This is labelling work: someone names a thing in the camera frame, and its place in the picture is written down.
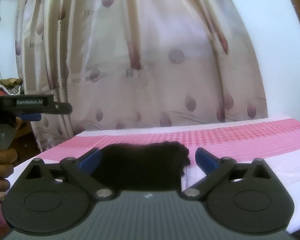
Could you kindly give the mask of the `person's left hand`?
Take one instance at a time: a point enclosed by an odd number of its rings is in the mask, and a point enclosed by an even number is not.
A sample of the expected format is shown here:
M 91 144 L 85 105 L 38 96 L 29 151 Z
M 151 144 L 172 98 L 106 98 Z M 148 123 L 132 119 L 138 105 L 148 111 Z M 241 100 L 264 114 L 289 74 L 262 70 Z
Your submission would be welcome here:
M 10 145 L 21 126 L 21 119 L 16 117 L 14 128 L 8 124 L 0 125 L 0 192 L 10 189 L 11 184 L 7 178 L 13 174 L 13 162 L 17 160 L 16 150 Z

